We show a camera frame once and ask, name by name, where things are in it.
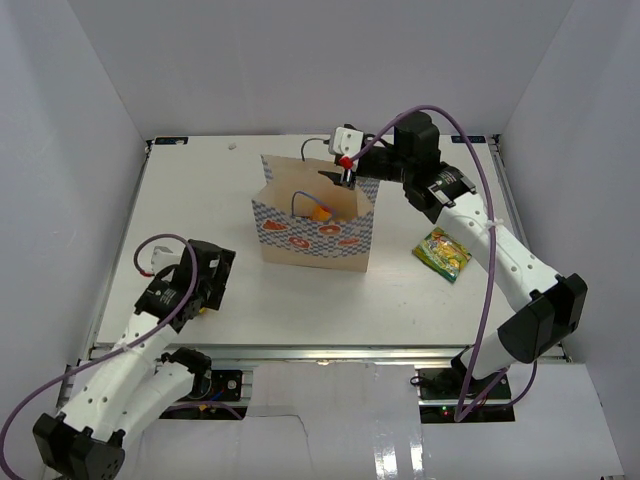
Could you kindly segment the right blue corner label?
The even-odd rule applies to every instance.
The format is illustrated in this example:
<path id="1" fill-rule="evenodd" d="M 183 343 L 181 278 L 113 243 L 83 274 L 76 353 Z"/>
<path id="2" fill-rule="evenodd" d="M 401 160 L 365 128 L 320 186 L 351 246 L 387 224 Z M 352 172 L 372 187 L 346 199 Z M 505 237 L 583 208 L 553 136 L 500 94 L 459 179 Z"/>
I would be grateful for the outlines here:
<path id="1" fill-rule="evenodd" d="M 487 140 L 483 135 L 468 135 L 467 139 L 472 144 L 486 144 Z M 460 135 L 452 135 L 451 136 L 452 143 L 462 144 L 465 142 L 464 138 Z"/>

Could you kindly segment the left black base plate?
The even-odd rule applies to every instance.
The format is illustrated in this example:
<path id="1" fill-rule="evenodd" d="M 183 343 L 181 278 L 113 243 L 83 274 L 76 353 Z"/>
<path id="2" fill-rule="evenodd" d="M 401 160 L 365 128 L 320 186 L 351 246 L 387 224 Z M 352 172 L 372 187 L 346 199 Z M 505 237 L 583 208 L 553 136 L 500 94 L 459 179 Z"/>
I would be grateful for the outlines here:
<path id="1" fill-rule="evenodd" d="M 167 409 L 161 419 L 172 420 L 242 420 L 247 408 L 240 405 L 243 372 L 213 370 L 195 379 L 192 390 L 180 398 L 175 408 Z"/>

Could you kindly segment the orange snack pouch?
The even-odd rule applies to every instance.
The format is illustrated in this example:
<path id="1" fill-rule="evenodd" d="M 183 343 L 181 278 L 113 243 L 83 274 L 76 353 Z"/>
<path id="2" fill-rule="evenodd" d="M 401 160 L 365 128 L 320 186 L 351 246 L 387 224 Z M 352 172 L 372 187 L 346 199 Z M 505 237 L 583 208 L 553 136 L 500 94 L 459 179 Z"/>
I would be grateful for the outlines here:
<path id="1" fill-rule="evenodd" d="M 310 214 L 310 219 L 316 222 L 328 222 L 333 218 L 332 210 L 323 204 L 317 203 Z"/>

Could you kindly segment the green candy bag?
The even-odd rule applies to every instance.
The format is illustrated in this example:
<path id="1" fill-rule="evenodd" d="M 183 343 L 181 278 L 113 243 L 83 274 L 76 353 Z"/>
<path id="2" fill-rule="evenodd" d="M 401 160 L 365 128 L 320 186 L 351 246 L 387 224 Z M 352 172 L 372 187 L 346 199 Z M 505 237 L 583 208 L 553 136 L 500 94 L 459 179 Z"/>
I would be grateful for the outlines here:
<path id="1" fill-rule="evenodd" d="M 434 228 L 412 250 L 424 265 L 455 283 L 472 259 L 471 253 L 443 229 Z"/>

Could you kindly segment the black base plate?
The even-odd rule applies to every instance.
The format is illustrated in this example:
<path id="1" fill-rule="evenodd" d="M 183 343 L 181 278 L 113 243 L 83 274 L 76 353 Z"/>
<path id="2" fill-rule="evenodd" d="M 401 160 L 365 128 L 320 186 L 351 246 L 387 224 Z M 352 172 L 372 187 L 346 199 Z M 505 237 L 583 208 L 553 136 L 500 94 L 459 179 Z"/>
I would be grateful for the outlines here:
<path id="1" fill-rule="evenodd" d="M 175 408 L 167 409 L 161 419 L 172 420 L 242 420 L 247 408 L 240 405 L 243 372 L 213 370 L 195 379 L 192 390 L 180 398 Z"/>
<path id="2" fill-rule="evenodd" d="M 514 408 L 509 405 L 512 392 L 509 381 L 503 376 L 484 396 L 481 392 L 492 381 L 471 383 L 462 409 L 478 399 L 473 410 L 462 420 L 463 423 L 509 423 L 516 420 Z M 455 409 L 458 405 L 462 378 L 458 378 L 451 368 L 422 368 L 409 380 L 416 389 L 420 420 L 427 424 L 454 424 Z"/>

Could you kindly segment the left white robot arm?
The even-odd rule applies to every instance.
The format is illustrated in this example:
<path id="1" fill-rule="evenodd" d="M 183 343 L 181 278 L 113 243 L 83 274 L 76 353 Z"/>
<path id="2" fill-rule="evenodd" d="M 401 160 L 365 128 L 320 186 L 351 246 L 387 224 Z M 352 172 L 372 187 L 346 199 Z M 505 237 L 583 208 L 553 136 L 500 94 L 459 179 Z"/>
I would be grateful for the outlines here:
<path id="1" fill-rule="evenodd" d="M 181 255 L 149 271 L 120 340 L 97 359 L 79 393 L 36 421 L 33 435 L 47 467 L 67 479 L 113 479 L 127 448 L 175 402 L 195 407 L 206 400 L 211 359 L 186 347 L 166 349 L 189 321 L 220 308 L 235 257 L 187 240 Z"/>

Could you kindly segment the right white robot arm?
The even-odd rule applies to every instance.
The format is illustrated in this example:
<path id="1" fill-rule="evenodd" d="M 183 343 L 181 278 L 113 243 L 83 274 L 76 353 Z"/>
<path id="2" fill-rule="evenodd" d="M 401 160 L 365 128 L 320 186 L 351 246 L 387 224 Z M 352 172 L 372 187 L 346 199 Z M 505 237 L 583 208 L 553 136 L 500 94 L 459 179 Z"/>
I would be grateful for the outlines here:
<path id="1" fill-rule="evenodd" d="M 429 221 L 453 236 L 482 265 L 490 286 L 505 295 L 513 314 L 494 333 L 451 362 L 453 390 L 472 399 L 511 364 L 531 364 L 578 327 L 588 287 L 577 274 L 563 276 L 539 260 L 495 216 L 488 193 L 441 158 L 440 132 L 428 113 L 403 113 L 388 130 L 366 135 L 345 124 L 328 140 L 340 172 L 330 174 L 341 187 L 360 179 L 396 182 L 405 198 Z"/>

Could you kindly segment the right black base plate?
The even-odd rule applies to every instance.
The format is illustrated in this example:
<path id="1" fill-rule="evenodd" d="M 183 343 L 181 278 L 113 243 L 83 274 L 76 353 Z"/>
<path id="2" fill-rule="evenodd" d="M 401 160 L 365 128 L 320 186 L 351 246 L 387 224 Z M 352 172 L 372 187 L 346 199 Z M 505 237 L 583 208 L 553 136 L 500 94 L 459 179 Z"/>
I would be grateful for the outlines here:
<path id="1" fill-rule="evenodd" d="M 473 410 L 462 420 L 463 423 L 509 423 L 516 420 L 514 408 L 509 405 L 512 392 L 509 381 L 503 376 L 484 396 L 481 392 L 492 381 L 471 383 L 462 409 L 478 399 Z M 454 424 L 455 409 L 458 405 L 462 378 L 458 378 L 451 368 L 422 368 L 409 380 L 416 389 L 420 420 L 427 424 Z"/>

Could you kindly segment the checkered paper bag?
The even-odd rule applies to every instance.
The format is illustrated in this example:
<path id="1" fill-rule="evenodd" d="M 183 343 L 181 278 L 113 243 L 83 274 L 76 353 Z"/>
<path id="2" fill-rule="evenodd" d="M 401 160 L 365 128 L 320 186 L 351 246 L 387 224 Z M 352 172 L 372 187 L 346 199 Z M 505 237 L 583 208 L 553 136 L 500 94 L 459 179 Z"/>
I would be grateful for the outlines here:
<path id="1" fill-rule="evenodd" d="M 262 258 L 268 263 L 364 273 L 373 239 L 379 182 L 335 186 L 319 170 L 340 172 L 329 161 L 263 154 L 266 185 L 252 198 Z M 310 219 L 314 206 L 328 206 L 328 222 Z"/>

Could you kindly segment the left blue corner label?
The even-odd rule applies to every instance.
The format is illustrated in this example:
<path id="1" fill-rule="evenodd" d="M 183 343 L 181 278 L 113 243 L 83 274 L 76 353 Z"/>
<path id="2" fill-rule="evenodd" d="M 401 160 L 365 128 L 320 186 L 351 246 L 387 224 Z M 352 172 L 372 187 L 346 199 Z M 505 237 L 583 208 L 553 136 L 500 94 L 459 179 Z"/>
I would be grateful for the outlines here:
<path id="1" fill-rule="evenodd" d="M 186 145 L 189 141 L 189 138 L 186 136 L 179 137 L 168 137 L 168 136 L 159 136 L 153 140 L 154 145 Z"/>

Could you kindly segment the blue corner label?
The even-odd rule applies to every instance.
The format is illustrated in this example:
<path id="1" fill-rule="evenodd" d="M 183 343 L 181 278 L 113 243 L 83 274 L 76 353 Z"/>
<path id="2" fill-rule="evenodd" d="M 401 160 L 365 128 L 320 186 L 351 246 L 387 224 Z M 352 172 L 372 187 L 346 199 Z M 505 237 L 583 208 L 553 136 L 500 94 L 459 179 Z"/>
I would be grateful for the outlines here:
<path id="1" fill-rule="evenodd" d="M 487 140 L 483 135 L 468 135 L 467 139 L 472 144 L 486 144 Z M 462 144 L 465 142 L 464 138 L 460 135 L 452 135 L 451 136 L 452 143 Z"/>
<path id="2" fill-rule="evenodd" d="M 186 145 L 189 141 L 189 138 L 186 136 L 179 137 L 168 137 L 168 136 L 159 136 L 153 140 L 154 145 Z"/>

